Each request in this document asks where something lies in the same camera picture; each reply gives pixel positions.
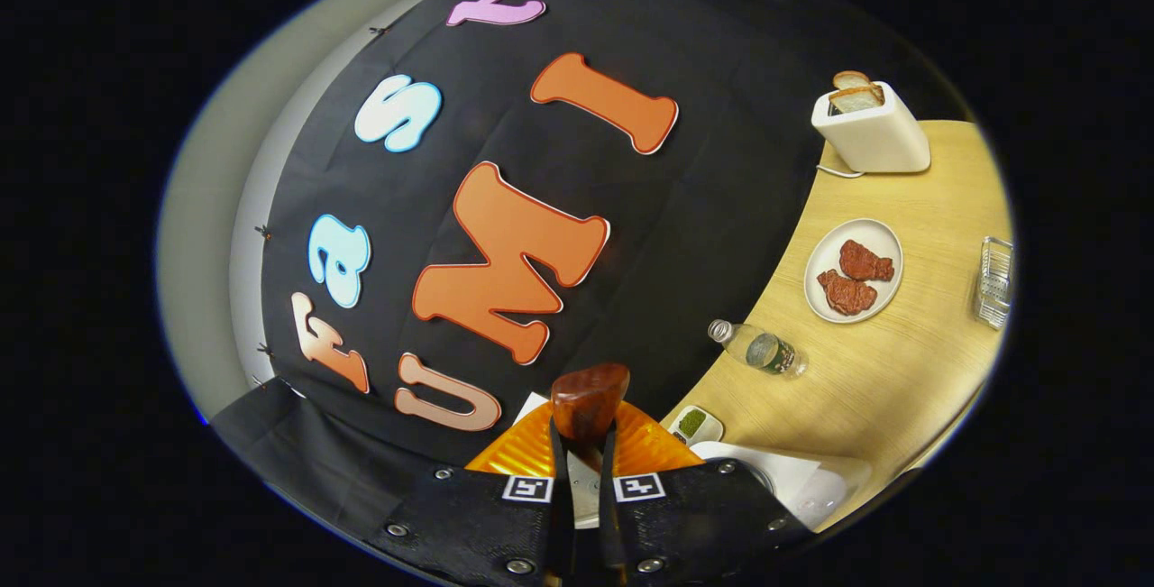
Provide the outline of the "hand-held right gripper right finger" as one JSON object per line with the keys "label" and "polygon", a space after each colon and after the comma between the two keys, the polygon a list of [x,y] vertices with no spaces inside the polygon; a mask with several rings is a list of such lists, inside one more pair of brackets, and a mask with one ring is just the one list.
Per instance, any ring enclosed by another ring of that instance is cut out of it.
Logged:
{"label": "hand-held right gripper right finger", "polygon": [[704,460],[630,402],[605,441],[600,547],[622,586],[720,582],[815,534],[754,465]]}

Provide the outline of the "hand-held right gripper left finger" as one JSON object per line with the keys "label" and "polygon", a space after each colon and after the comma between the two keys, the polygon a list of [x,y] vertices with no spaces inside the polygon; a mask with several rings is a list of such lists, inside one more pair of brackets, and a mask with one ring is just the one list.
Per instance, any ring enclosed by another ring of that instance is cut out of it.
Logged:
{"label": "hand-held right gripper left finger", "polygon": [[437,465],[364,541],[450,586],[570,586],[572,481],[552,402],[465,467]]}

